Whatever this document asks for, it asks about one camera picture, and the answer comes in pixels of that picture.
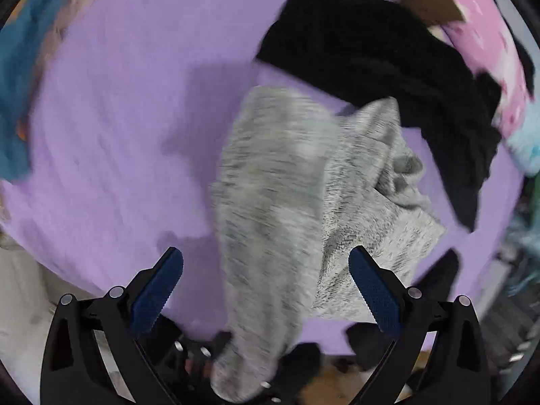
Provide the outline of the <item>grey white knit sweater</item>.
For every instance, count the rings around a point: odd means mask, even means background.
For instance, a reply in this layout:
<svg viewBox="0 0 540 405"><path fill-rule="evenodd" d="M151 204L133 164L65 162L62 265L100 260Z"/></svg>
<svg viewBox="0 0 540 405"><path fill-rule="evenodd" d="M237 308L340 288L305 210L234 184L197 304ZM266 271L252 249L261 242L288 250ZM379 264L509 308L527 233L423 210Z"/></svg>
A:
<svg viewBox="0 0 540 405"><path fill-rule="evenodd" d="M233 336L211 378L222 399L253 398L306 318L371 319L348 270L354 247L411 282L444 234L423 174L392 98L335 115L295 90L247 94L214 187Z"/></svg>

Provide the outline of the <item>blue pillow with orange prints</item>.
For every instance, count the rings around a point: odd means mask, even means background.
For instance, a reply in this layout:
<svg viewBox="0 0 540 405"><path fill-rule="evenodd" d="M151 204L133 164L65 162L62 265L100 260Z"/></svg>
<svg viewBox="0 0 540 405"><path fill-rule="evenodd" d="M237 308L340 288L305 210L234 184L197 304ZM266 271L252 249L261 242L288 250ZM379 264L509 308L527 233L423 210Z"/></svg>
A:
<svg viewBox="0 0 540 405"><path fill-rule="evenodd" d="M6 0L1 5L1 178L30 172L27 115L67 29L93 0Z"/></svg>

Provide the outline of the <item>purple bed sheet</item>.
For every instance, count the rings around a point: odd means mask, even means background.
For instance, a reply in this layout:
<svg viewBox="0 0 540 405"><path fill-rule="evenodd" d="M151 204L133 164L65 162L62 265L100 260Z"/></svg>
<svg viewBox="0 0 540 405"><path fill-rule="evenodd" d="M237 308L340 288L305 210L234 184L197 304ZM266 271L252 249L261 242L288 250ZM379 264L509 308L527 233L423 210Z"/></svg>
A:
<svg viewBox="0 0 540 405"><path fill-rule="evenodd" d="M288 0L95 0L68 28L29 115L31 172L5 186L9 234L64 280L102 294L170 247L183 275L162 312L194 339L229 330L214 187L243 101L255 87L298 91L335 115L356 107L262 62L265 34ZM453 291L475 296L523 177L502 142L474 231L461 225L418 128L402 137L444 234L414 270L455 250ZM294 345L346 354L353 322L304 320Z"/></svg>

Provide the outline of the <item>black unfolded garment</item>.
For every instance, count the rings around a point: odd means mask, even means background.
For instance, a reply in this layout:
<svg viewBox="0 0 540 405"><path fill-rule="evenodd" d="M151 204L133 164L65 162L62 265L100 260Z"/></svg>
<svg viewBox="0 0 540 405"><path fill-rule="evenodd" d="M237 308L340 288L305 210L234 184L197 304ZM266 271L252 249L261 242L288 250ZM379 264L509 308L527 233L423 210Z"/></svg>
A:
<svg viewBox="0 0 540 405"><path fill-rule="evenodd" d="M475 230L501 140L492 121L502 89L410 10L385 0L288 0L257 57L356 107L396 99L402 125L426 140L458 222Z"/></svg>

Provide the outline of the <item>pink blue floral quilt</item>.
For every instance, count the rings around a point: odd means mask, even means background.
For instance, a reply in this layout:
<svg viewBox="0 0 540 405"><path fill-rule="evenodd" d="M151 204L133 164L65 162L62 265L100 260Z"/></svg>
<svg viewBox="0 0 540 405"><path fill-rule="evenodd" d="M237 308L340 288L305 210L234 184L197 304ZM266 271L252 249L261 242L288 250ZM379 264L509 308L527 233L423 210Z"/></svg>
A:
<svg viewBox="0 0 540 405"><path fill-rule="evenodd" d="M473 74L485 71L502 88L493 125L519 168L539 173L539 47L527 48L497 0L454 0L464 20L429 29L446 36Z"/></svg>

